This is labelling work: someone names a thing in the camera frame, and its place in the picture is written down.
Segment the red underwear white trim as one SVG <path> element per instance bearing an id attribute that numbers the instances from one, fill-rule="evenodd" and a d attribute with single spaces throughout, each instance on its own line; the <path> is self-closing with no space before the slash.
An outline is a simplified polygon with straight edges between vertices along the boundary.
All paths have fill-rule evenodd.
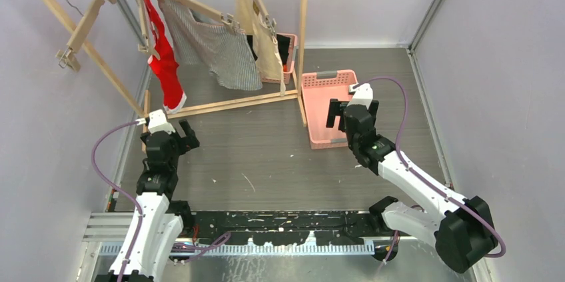
<path id="1" fill-rule="evenodd" d="M 148 59 L 148 64 L 161 85 L 164 109 L 171 113 L 176 113 L 183 108 L 187 99 L 177 75 L 179 64 L 167 39 L 165 24 L 159 13 L 151 3 L 151 0 L 143 1 L 149 15 L 149 22 L 152 25 L 151 32 L 155 39 L 154 49 L 159 54 L 158 59 L 151 55 Z"/>

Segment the grey striped underwear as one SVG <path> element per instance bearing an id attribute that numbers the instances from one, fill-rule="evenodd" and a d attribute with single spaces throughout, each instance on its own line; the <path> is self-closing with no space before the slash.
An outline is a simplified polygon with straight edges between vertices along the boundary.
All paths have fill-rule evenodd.
<path id="1" fill-rule="evenodd" d="M 173 0 L 159 1 L 159 8 L 179 63 L 205 66 L 217 83 L 227 89 L 258 91 L 263 88 L 243 30 L 231 32 L 225 25 L 200 22 L 188 7 Z"/>

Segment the wooden hanger of red underwear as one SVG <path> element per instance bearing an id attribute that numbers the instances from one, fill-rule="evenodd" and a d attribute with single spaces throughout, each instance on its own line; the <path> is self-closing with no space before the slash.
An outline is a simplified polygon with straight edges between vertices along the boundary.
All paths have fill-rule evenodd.
<path id="1" fill-rule="evenodd" d="M 139 18 L 139 27 L 141 29 L 141 42 L 138 44 L 138 50 L 141 53 L 145 53 L 149 56 L 153 56 L 155 59 L 160 60 L 160 55 L 154 48 L 152 44 L 151 38 L 148 35 L 148 29 L 150 28 L 148 17 L 147 17 L 147 10 L 145 7 L 144 0 L 135 0 L 137 5 L 138 11 L 138 18 Z"/>

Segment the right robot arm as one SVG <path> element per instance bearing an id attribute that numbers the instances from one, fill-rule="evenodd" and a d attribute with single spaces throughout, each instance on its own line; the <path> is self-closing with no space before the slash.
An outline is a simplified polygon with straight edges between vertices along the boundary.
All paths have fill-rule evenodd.
<path id="1" fill-rule="evenodd" d="M 501 257 L 506 246 L 494 228 L 490 208 L 478 196 L 471 199 L 454 192 L 422 171 L 376 132 L 378 101 L 329 101 L 326 126 L 336 122 L 346 134 L 348 148 L 358 163 L 396 185 L 420 210 L 387 196 L 370 212 L 370 227 L 380 236 L 391 231 L 407 233 L 435 248 L 443 262 L 457 273 L 466 272 L 484 257 Z"/>

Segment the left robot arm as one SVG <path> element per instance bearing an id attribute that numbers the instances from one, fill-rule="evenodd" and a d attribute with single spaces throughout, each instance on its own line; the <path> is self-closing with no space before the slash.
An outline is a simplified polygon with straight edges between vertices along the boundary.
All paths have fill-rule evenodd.
<path id="1" fill-rule="evenodd" d="M 143 172 L 136 195 L 128 196 L 134 211 L 125 240 L 108 273 L 96 281 L 161 281 L 177 237 L 190 235 L 195 218 L 187 201 L 173 200 L 180 156 L 199 147 L 195 131 L 185 119 L 176 129 L 147 131 L 140 138 L 146 147 Z"/>

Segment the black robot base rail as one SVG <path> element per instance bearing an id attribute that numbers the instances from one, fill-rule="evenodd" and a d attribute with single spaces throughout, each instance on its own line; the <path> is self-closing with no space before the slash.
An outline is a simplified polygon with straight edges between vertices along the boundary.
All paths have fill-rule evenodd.
<path id="1" fill-rule="evenodd" d="M 194 226 L 181 231 L 190 242 L 208 243 L 229 232 L 228 245 L 360 245 L 370 238 L 389 240 L 393 231 L 368 211 L 197 211 Z"/>

